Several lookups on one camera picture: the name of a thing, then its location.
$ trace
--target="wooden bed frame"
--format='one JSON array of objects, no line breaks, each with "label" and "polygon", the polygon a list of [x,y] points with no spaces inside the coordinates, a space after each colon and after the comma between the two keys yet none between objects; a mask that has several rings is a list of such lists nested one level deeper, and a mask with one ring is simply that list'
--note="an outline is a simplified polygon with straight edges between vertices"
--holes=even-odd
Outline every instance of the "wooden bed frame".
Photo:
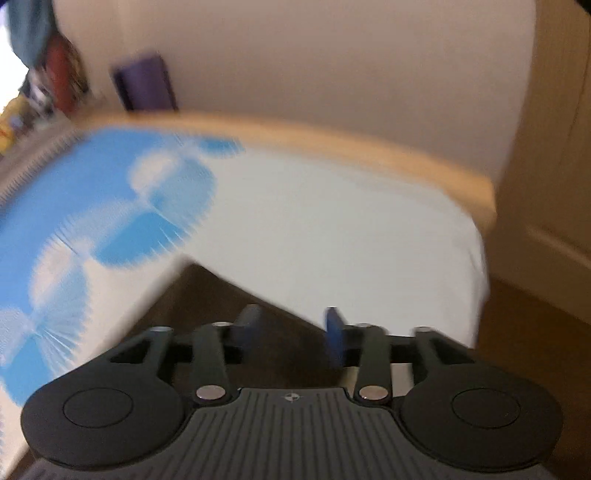
[{"label": "wooden bed frame", "polygon": [[293,122],[208,113],[93,114],[76,122],[84,129],[117,125],[169,129],[306,151],[333,161],[434,185],[471,215],[483,236],[496,220],[495,190],[489,178],[431,155],[369,136]]}]

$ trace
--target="window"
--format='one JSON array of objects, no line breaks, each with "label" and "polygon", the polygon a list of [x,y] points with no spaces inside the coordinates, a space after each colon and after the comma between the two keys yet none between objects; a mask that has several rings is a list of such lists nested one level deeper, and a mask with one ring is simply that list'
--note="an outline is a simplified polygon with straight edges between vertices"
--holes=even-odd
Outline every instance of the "window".
[{"label": "window", "polygon": [[6,6],[4,6],[0,9],[0,111],[18,95],[18,89],[28,71],[12,52],[6,19]]}]

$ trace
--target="wall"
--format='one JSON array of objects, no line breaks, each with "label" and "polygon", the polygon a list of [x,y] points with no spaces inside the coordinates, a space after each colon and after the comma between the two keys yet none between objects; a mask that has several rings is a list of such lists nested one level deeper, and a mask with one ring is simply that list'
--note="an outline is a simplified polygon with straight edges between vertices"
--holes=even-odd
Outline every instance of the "wall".
[{"label": "wall", "polygon": [[[535,0],[111,1],[118,21],[108,30],[116,37],[118,26],[130,54],[160,51],[181,108],[365,132],[495,181],[502,174],[528,83]],[[98,71],[112,40],[86,30],[94,12],[77,21]]]},{"label": "wall", "polygon": [[58,26],[80,50],[93,89],[112,109],[122,109],[109,68],[128,56],[119,19],[119,0],[53,0]]}]

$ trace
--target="red object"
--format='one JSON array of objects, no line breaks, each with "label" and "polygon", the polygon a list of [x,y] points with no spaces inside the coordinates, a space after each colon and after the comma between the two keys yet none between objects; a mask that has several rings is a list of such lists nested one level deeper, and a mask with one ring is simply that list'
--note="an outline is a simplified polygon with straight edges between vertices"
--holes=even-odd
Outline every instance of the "red object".
[{"label": "red object", "polygon": [[72,65],[69,59],[69,44],[60,34],[53,35],[46,52],[46,71],[54,106],[70,115],[76,107],[76,99],[72,88]]}]

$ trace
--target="teal fabric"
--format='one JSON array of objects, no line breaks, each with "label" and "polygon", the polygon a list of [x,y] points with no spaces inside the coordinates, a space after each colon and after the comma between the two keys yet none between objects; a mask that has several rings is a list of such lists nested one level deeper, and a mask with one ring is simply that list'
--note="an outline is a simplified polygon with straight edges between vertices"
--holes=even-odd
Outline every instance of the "teal fabric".
[{"label": "teal fabric", "polygon": [[8,31],[15,55],[27,67],[38,66],[47,42],[57,31],[51,0],[11,0],[7,4]]}]

